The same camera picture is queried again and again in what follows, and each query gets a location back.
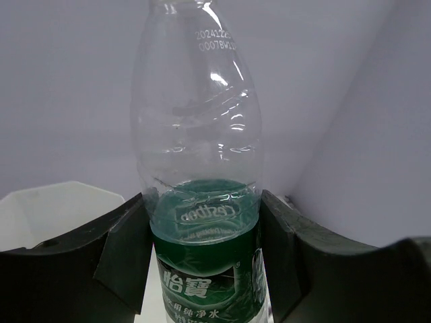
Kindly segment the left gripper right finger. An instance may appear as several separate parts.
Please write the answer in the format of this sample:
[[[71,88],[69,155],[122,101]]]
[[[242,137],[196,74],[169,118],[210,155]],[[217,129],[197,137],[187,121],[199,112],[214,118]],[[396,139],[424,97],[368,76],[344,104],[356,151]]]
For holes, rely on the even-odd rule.
[[[430,239],[377,248],[309,220],[268,190],[260,208],[275,322],[429,322]]]

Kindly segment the clear bottle green label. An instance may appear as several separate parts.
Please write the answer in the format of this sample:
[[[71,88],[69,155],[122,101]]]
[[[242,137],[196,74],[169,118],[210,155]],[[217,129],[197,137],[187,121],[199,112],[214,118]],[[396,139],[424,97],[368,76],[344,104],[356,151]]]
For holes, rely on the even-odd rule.
[[[169,322],[267,322],[261,111],[215,1],[151,1],[132,143]]]

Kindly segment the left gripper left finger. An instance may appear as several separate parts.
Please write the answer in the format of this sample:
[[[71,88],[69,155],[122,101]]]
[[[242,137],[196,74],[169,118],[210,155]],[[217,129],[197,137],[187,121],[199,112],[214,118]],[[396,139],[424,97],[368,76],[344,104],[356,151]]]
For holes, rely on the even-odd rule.
[[[63,235],[1,253],[2,322],[133,322],[152,253],[141,195]]]

